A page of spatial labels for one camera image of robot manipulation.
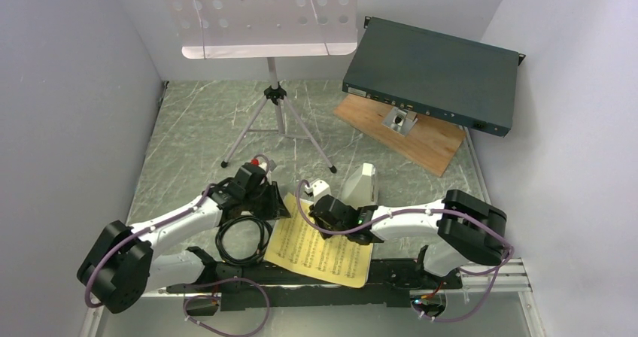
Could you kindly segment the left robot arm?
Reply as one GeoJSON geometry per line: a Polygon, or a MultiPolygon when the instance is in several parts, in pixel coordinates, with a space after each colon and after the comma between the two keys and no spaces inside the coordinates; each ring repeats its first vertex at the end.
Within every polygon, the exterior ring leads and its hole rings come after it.
{"type": "Polygon", "coordinates": [[[200,247],[171,255],[167,250],[240,217],[265,222],[290,217],[276,182],[261,178],[252,191],[234,196],[231,181],[211,183],[191,202],[146,222],[109,223],[77,271],[86,306],[117,314],[149,290],[177,284],[210,290],[219,279],[219,265],[212,256],[200,247]]]}

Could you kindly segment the white perforated music stand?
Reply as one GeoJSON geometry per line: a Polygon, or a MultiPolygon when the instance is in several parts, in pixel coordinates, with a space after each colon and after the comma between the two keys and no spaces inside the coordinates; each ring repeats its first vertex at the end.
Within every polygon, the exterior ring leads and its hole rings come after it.
{"type": "Polygon", "coordinates": [[[270,85],[260,110],[271,102],[277,126],[287,137],[290,114],[332,173],[337,168],[292,106],[277,75],[276,59],[345,56],[357,49],[357,0],[165,0],[178,27],[186,59],[254,59],[267,62],[270,85]]]}

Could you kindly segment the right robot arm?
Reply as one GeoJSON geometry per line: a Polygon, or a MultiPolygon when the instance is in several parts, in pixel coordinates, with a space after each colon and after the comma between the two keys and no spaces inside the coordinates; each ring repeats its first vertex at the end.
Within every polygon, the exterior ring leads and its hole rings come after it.
{"type": "Polygon", "coordinates": [[[415,280],[432,288],[452,270],[467,263],[494,270],[506,262],[512,245],[505,238],[506,214],[460,190],[423,205],[354,208],[325,195],[302,218],[329,238],[343,235],[361,245],[426,236],[433,240],[421,250],[415,280]]]}

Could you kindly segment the yellow sheet music book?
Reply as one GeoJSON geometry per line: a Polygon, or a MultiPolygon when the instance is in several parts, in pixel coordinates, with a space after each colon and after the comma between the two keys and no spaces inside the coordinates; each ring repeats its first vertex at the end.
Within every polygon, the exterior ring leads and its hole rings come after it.
{"type": "Polygon", "coordinates": [[[291,216],[275,223],[264,260],[329,284],[363,287],[372,262],[372,246],[356,244],[343,235],[324,239],[303,220],[291,195],[285,205],[291,216]]]}

